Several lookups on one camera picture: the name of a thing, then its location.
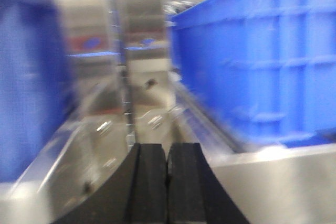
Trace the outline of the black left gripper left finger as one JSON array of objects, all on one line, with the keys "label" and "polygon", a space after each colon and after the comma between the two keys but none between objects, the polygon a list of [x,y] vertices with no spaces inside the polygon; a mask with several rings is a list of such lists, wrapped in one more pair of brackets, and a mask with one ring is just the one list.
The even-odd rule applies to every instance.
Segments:
[{"label": "black left gripper left finger", "polygon": [[56,223],[166,223],[166,159],[161,144],[136,143],[118,169]]}]

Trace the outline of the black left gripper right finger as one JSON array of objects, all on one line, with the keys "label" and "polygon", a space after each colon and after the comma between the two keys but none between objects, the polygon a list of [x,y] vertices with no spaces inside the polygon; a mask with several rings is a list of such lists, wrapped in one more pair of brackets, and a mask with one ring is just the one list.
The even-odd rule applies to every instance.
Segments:
[{"label": "black left gripper right finger", "polygon": [[199,143],[174,143],[167,171],[168,223],[249,223],[214,175]]}]

